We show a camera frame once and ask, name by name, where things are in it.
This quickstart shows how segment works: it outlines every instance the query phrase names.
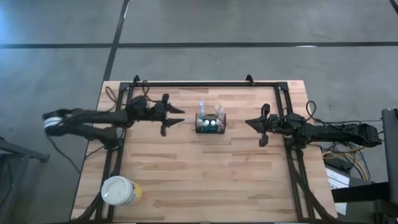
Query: wood plank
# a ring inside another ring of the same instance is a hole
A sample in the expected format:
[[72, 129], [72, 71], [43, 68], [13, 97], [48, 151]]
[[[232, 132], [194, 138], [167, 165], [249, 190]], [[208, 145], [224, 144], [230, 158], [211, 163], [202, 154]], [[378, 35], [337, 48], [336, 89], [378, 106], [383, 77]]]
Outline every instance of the wood plank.
[[[113, 105], [104, 87], [117, 92], [119, 83], [104, 82], [99, 110]], [[295, 113], [306, 116], [303, 81], [288, 83]], [[171, 104], [186, 112], [170, 117], [185, 121], [168, 129], [165, 138], [160, 135], [160, 123], [140, 122], [127, 130], [121, 175], [136, 181], [144, 195], [135, 205], [116, 207], [114, 222], [297, 221], [282, 136], [270, 134], [269, 144], [258, 147], [259, 134], [244, 123], [259, 117], [264, 103], [277, 113], [272, 88], [151, 87], [148, 95], [156, 100], [164, 93], [170, 95]], [[142, 90], [136, 88], [134, 96], [140, 94]], [[224, 107], [225, 134], [195, 133], [199, 100], [204, 100], [209, 112], [214, 105]], [[98, 141], [91, 142], [87, 153], [100, 146]], [[99, 191], [105, 155], [99, 151], [85, 161], [72, 218]], [[305, 149], [304, 160], [311, 190], [336, 216], [319, 148]], [[305, 210], [304, 200], [301, 203]]]

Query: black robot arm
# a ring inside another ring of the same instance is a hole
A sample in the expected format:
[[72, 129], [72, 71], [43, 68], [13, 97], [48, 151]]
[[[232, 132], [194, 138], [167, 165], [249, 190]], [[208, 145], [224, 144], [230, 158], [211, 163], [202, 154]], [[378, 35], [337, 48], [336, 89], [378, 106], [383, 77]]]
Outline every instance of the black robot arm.
[[[136, 121], [160, 121], [160, 133], [166, 136], [166, 128], [184, 119], [167, 118], [167, 113], [184, 113], [168, 103], [169, 95], [164, 94], [161, 101], [154, 101], [155, 105], [148, 108], [145, 96], [133, 98], [123, 110], [93, 111], [82, 109], [60, 109], [43, 114], [44, 129], [49, 136], [63, 136], [74, 134], [91, 141], [100, 140], [105, 149], [114, 149], [120, 145], [116, 128], [129, 128]], [[112, 124], [108, 128], [96, 128], [87, 124]]]
[[368, 124], [341, 124], [332, 125], [323, 123], [323, 126], [314, 126], [307, 123], [304, 117], [290, 113], [279, 117], [269, 114], [270, 106], [265, 104], [261, 109], [261, 116], [246, 120], [246, 123], [261, 133], [259, 145], [264, 147], [268, 143], [266, 132], [290, 136], [289, 143], [296, 148], [304, 149], [310, 142], [353, 142], [360, 146], [374, 147], [381, 144], [377, 129]]

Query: concrete floor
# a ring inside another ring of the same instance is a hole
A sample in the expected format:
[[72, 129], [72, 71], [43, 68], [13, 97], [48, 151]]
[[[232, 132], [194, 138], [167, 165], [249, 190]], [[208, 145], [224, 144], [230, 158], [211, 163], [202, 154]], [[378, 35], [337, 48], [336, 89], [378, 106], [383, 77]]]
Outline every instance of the concrete floor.
[[[122, 0], [2, 0], [0, 44], [111, 43]], [[132, 0], [120, 42], [398, 41], [388, 0]], [[324, 120], [378, 119], [398, 107], [398, 47], [119, 49], [111, 80], [304, 80]], [[78, 183], [41, 115], [95, 109], [109, 49], [0, 49], [0, 136], [49, 153], [32, 161], [13, 223], [68, 220]], [[78, 166], [87, 141], [55, 138]], [[387, 180], [384, 146], [364, 150]]]

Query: small box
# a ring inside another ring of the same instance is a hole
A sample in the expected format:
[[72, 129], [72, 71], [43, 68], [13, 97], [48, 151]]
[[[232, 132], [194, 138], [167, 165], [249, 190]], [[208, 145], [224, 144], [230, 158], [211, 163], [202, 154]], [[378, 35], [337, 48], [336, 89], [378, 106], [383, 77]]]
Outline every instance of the small box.
[[[203, 116], [203, 122], [199, 123], [199, 113], [195, 116], [195, 130], [196, 133], [200, 134], [224, 134], [226, 127], [226, 114], [221, 115], [221, 119], [218, 119], [218, 114], [205, 114]], [[204, 125], [205, 121], [209, 121], [207, 126]]]

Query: white label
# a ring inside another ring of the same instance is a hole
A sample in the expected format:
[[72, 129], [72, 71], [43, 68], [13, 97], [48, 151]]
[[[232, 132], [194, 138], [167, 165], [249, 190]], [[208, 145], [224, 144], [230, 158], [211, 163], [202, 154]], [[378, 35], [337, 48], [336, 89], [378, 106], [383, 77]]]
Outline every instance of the white label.
[[[349, 187], [349, 178], [341, 175], [333, 170], [326, 168], [329, 178], [330, 190]], [[342, 215], [346, 215], [347, 203], [335, 203], [336, 211]]]

